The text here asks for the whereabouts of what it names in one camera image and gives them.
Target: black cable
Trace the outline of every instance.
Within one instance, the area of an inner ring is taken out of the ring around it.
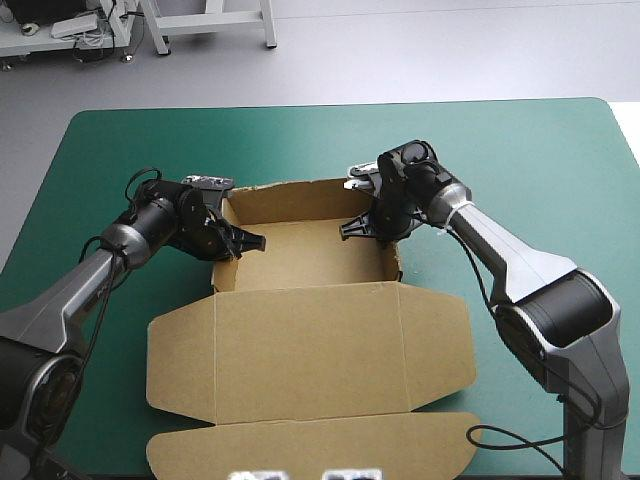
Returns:
[[[522,442],[522,445],[526,445],[527,446],[526,448],[534,449],[536,452],[538,452],[544,458],[549,460],[549,462],[551,462],[551,464],[558,469],[558,471],[560,472],[560,474],[563,477],[567,476],[567,471],[562,467],[562,465],[560,465],[560,463],[555,458],[553,458],[548,452],[545,452],[542,448],[540,448],[537,445],[537,442],[530,442],[529,440],[527,440],[523,436],[518,435],[517,433],[511,432],[509,430],[505,430],[504,428],[494,427],[493,425],[475,425],[475,426],[471,427],[470,429],[467,430],[467,440],[472,445],[474,445],[476,447],[478,447],[478,445],[484,445],[484,444],[482,444],[480,442],[476,442],[471,437],[471,434],[475,430],[480,430],[480,429],[482,429],[482,430],[491,430],[491,431],[498,432],[498,433],[501,433],[503,435],[506,435],[508,437],[515,438],[516,440],[520,440]],[[502,449],[489,448],[488,450],[502,450]]]
[[[134,47],[133,51],[129,52],[130,55],[135,55],[136,53],[138,53],[138,49],[140,48],[140,45],[142,45],[142,42],[144,41],[144,34],[145,34],[145,31],[146,31],[146,28],[144,27],[144,24],[145,24],[145,21],[146,21],[144,15],[140,14],[140,15],[136,15],[136,16],[142,17],[142,21],[141,21],[142,33],[140,34],[140,40],[138,40],[138,43],[136,43],[136,46]]]
[[[29,472],[27,472],[27,475],[24,477],[25,479],[27,477],[29,477],[29,475],[31,474],[31,472],[34,473],[34,476],[39,475],[39,469],[40,467],[42,467],[43,462],[45,461],[45,453],[47,450],[47,447],[49,447],[49,445],[51,444],[51,441],[53,440],[53,438],[55,438],[55,436],[59,433],[60,429],[62,428],[62,422],[64,421],[64,419],[66,419],[68,417],[69,414],[69,410],[72,407],[73,404],[73,400],[76,398],[76,392],[78,390],[78,388],[80,387],[80,384],[82,382],[82,378],[84,377],[84,372],[87,368],[87,365],[93,355],[93,352],[95,350],[95,346],[98,340],[98,336],[100,334],[100,330],[102,328],[102,324],[104,322],[104,317],[105,314],[107,312],[107,307],[109,305],[109,299],[111,298],[111,293],[113,292],[113,287],[114,287],[114,281],[117,275],[117,271],[118,271],[118,258],[121,258],[122,256],[122,247],[119,245],[114,245],[111,244],[110,242],[108,242],[106,239],[101,238],[101,237],[92,237],[90,238],[85,245],[83,246],[82,249],[82,254],[80,256],[81,261],[84,258],[84,255],[86,254],[86,250],[88,248],[88,246],[93,243],[94,241],[96,241],[97,239],[102,240],[103,244],[103,248],[105,248],[105,246],[111,251],[111,261],[109,263],[109,273],[108,273],[108,277],[107,277],[107,282],[104,286],[104,292],[102,294],[103,296],[103,300],[102,300],[102,304],[100,305],[100,310],[98,311],[98,316],[96,318],[96,323],[93,327],[93,332],[91,334],[91,339],[89,340],[89,346],[87,347],[87,351],[84,355],[84,358],[82,359],[82,362],[80,364],[80,368],[78,369],[78,373],[76,375],[75,381],[73,383],[73,385],[71,386],[71,389],[69,391],[69,395],[67,396],[65,403],[62,407],[62,414],[60,416],[58,416],[58,420],[56,423],[54,423],[54,425],[52,425],[51,429],[49,430],[48,434],[42,439],[42,441],[40,442],[40,444],[38,445],[35,454],[32,457],[31,463],[30,463],[30,468],[29,468]]]
[[[471,250],[469,249],[467,244],[464,242],[464,240],[462,240],[462,238],[460,238],[460,236],[456,232],[454,232],[452,229],[447,229],[447,232],[458,242],[458,244],[462,247],[462,250],[464,251],[465,255],[469,259],[469,263],[471,264],[471,267],[473,268],[473,272],[474,272],[474,274],[476,276],[476,279],[478,281],[478,287],[480,288],[480,293],[482,295],[482,300],[483,300],[483,302],[484,302],[484,304],[485,304],[485,306],[487,308],[487,311],[489,312],[489,315],[494,319],[494,321],[497,322],[498,319],[495,316],[495,312],[491,308],[491,303],[490,303],[489,297],[487,295],[487,291],[486,291],[486,288],[485,288],[485,285],[484,285],[484,281],[482,279],[482,275],[480,274],[480,270],[478,268],[478,264],[475,261],[475,258],[473,257],[473,254],[471,253]],[[533,360],[535,360],[536,362],[538,362],[543,368],[549,370],[552,374],[556,375],[561,381],[563,381],[570,388],[574,389],[581,397],[583,397],[587,401],[587,403],[589,403],[589,405],[593,409],[592,415],[590,417],[587,417],[587,418],[589,418],[589,420],[581,428],[579,428],[578,430],[576,430],[574,432],[568,432],[568,433],[563,434],[563,435],[559,435],[559,436],[556,436],[556,437],[553,437],[553,438],[548,438],[548,439],[539,440],[539,441],[535,441],[535,442],[532,442],[532,441],[526,439],[525,437],[522,437],[522,436],[520,436],[520,435],[518,435],[518,434],[516,434],[514,432],[511,432],[509,430],[506,430],[506,429],[503,429],[503,428],[500,428],[500,427],[495,427],[493,425],[474,425],[473,427],[471,427],[471,428],[469,428],[467,430],[466,437],[467,437],[467,440],[472,445],[474,445],[477,448],[482,448],[482,449],[485,449],[485,450],[508,451],[508,450],[522,450],[522,449],[532,448],[532,449],[536,450],[539,454],[544,456],[551,464],[553,464],[553,466],[555,468],[558,469],[558,471],[564,477],[566,477],[567,473],[562,468],[562,466],[558,463],[558,461],[555,460],[549,453],[544,451],[541,447],[544,446],[544,445],[551,445],[551,444],[554,444],[554,443],[565,441],[565,440],[567,440],[569,438],[573,438],[576,435],[580,435],[581,433],[585,432],[589,428],[596,427],[597,426],[597,420],[600,417],[600,413],[601,413],[602,400],[597,395],[597,393],[596,393],[596,400],[593,400],[593,398],[587,392],[585,392],[581,387],[579,387],[578,385],[576,385],[575,383],[573,383],[569,379],[564,378],[558,372],[556,372],[553,369],[551,369],[548,365],[542,364],[542,361],[539,358],[537,358],[535,355],[531,355],[531,358]],[[569,400],[566,397],[559,397],[559,400],[562,401],[562,402],[569,402]],[[602,428],[615,428],[615,426],[620,425],[623,421],[624,421],[624,419],[621,422],[616,423],[616,425],[602,427]],[[474,440],[473,437],[472,437],[473,432],[475,432],[476,430],[490,430],[490,431],[494,431],[494,432],[497,432],[497,433],[501,433],[501,434],[509,436],[511,438],[515,438],[516,440],[519,440],[521,443],[510,444],[510,445],[495,445],[495,444],[478,442],[478,441]]]
[[[133,182],[135,182],[138,178],[140,178],[142,175],[149,172],[156,172],[156,178],[155,178],[156,180],[162,179],[162,172],[159,169],[157,169],[156,167],[144,167],[138,170],[136,173],[134,173],[129,179],[129,181],[127,182],[127,186],[124,187],[124,198],[126,198],[127,201],[129,202],[129,207],[131,209],[135,207],[135,203],[133,201],[133,198],[129,196],[129,187],[131,187]]]
[[[117,6],[117,0],[111,0],[112,4],[111,4],[111,10],[109,10],[109,13],[107,14],[107,19],[106,19],[106,23],[107,23],[107,27],[109,28],[109,30],[111,30],[111,51],[105,55],[104,54],[104,48],[100,47],[100,56],[98,56],[97,58],[93,58],[93,59],[83,59],[82,57],[78,56],[77,52],[79,51],[78,49],[78,38],[76,38],[76,41],[73,44],[73,47],[71,49],[71,56],[73,57],[74,60],[79,61],[80,63],[94,63],[94,62],[101,62],[103,60],[106,60],[107,58],[111,57],[115,51],[116,51],[116,34],[113,30],[113,27],[111,26],[111,17],[113,16],[113,12],[116,9]]]

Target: green table mat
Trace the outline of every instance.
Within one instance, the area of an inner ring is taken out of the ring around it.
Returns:
[[[611,110],[596,99],[81,113],[0,276],[0,309],[30,300],[73,267],[84,241],[126,207],[124,185],[142,166],[175,180],[230,176],[239,186],[333,178],[414,138],[432,143],[486,213],[607,285],[623,309],[632,388],[640,385],[640,170]],[[400,250],[404,282],[460,295],[471,314],[478,379],[428,410],[474,412],[531,439],[559,433],[561,405],[503,346],[459,246],[424,227]],[[202,425],[147,405],[146,341],[154,316],[211,293],[210,271],[211,264],[166,248],[114,294],[58,447],[82,471],[147,473],[151,436]],[[640,472],[639,415],[632,394],[628,473]],[[549,450],[561,458],[561,446]],[[466,473],[556,472],[535,452],[479,451]]]

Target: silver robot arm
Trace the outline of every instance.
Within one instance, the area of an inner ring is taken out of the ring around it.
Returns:
[[[420,225],[451,231],[487,267],[487,307],[500,337],[545,391],[564,403],[564,471],[620,480],[629,381],[619,344],[620,307],[591,274],[535,250],[480,211],[431,146],[413,141],[352,167],[345,188],[373,195],[342,236],[406,238]]]
[[[0,313],[2,480],[89,480],[57,458],[52,446],[90,356],[82,324],[98,305],[106,308],[116,279],[144,266],[164,245],[210,261],[264,250],[264,237],[229,224],[220,213],[233,180],[191,176],[171,182],[152,170],[158,177],[127,196],[129,208],[96,237],[95,253],[35,300]]]

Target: cardboard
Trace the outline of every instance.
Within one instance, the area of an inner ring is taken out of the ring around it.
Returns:
[[[234,224],[266,252],[217,263],[217,293],[149,326],[149,403],[216,424],[154,437],[159,480],[237,471],[380,468],[386,480],[460,474],[468,413],[410,413],[471,384],[468,313],[456,297],[399,283],[395,245],[343,242],[370,199],[343,180],[240,189]]]
[[[371,199],[345,190],[344,179],[293,182],[233,191],[223,214],[235,225],[267,238],[265,252],[218,262],[217,291],[340,285],[398,280],[395,245],[367,238],[343,241],[340,225],[364,212]]]
[[[245,423],[154,437],[147,456],[160,480],[227,480],[242,470],[379,468],[385,480],[451,480],[471,461],[469,413],[405,413],[308,422]]]
[[[398,282],[218,293],[149,327],[149,403],[218,425],[410,412],[475,373],[464,302]]]

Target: black cylinder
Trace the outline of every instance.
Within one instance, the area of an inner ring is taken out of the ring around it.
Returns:
[[[47,352],[0,338],[0,429],[16,422],[34,375],[50,358]]]

